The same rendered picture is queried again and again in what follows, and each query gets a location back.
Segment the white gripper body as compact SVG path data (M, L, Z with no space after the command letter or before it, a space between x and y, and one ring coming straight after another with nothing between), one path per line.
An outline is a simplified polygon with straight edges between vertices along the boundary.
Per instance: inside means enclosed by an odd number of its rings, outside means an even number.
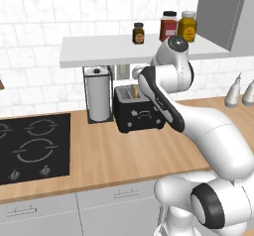
M132 70L132 77L133 77L134 79L137 79L138 76L139 76L139 74L141 73L141 71L142 71L143 69L144 69L143 66L136 66L136 67L134 67L133 70Z

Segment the slice of bread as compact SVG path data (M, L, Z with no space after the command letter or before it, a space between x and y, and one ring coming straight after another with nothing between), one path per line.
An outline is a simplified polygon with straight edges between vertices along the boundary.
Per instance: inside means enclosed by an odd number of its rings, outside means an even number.
M135 84L131 84L130 92L133 98L138 98L139 93Z

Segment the black toaster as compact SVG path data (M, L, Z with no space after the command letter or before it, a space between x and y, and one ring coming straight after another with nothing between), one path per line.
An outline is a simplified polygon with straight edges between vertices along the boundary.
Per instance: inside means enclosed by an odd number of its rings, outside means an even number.
M139 96L133 98L130 92L130 85L116 86L114 88L113 112L121 133L145 129L162 129L166 123L165 117L155 107L152 101L143 94L136 84ZM138 116L131 115L135 110Z

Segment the small brown spice jar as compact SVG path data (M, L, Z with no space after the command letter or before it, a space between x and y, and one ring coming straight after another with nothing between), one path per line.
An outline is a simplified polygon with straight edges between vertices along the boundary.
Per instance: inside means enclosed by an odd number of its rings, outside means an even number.
M132 41L135 45L144 43L144 24L143 23L135 23L133 29L133 38Z

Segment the white paper towel roll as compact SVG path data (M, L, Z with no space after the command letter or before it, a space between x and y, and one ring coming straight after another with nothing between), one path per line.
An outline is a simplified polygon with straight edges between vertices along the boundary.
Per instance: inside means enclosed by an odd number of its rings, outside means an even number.
M105 67L94 67L85 72L89 117L96 121L105 121L110 116L109 75Z

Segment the red jar with black lid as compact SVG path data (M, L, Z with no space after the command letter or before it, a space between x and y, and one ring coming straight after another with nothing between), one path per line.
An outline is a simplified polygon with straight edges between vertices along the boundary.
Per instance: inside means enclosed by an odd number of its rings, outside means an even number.
M177 34L177 13L175 11L165 11L161 19L160 41L175 36Z

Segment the yellow jar with white lid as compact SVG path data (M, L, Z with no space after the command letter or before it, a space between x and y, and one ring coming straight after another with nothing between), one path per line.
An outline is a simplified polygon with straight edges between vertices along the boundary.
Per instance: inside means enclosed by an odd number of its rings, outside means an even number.
M193 42L196 31L195 11L183 11L178 23L177 35L187 42Z

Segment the pale grey bottle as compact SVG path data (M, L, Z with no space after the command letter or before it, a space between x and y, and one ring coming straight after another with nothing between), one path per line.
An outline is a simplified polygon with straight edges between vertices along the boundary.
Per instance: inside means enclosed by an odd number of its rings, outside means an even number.
M254 105L254 80L248 85L246 91L242 96L242 103L245 106Z
M226 94L224 105L228 108L234 108L238 104L240 97L240 81L241 75L238 75Z

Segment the black hob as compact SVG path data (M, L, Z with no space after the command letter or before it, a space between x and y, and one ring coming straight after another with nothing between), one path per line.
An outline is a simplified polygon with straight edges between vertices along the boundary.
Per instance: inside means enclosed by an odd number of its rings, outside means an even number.
M68 176L69 164L69 113L0 120L0 185ZM51 169L46 177L44 166Z

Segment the grey drawer front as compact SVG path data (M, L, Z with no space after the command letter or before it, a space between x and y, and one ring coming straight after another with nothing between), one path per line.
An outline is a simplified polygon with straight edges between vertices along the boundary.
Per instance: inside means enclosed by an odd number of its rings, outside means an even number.
M160 204L153 180L122 184L76 194L83 236L153 236ZM139 195L114 198L114 193L139 190Z
M7 217L8 211L37 207L37 212ZM0 205L0 236L82 236L74 193Z

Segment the white wall socket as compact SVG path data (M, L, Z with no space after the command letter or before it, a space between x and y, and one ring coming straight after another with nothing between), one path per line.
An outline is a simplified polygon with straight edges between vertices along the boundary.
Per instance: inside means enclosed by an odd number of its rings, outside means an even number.
M117 64L116 65L116 79L125 80L130 77L130 65L129 64Z

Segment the white wall shelf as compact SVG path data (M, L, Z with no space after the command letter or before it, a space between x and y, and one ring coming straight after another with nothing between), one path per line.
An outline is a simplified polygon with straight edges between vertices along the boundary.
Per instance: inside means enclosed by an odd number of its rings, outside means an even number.
M148 63L161 44L157 34L145 35L142 45L131 35L64 37L60 67Z

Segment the grey wall cupboard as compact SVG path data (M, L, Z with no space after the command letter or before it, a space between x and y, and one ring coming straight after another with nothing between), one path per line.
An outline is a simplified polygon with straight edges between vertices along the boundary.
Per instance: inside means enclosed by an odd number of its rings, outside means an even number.
M198 0L197 33L230 52L254 56L254 0Z

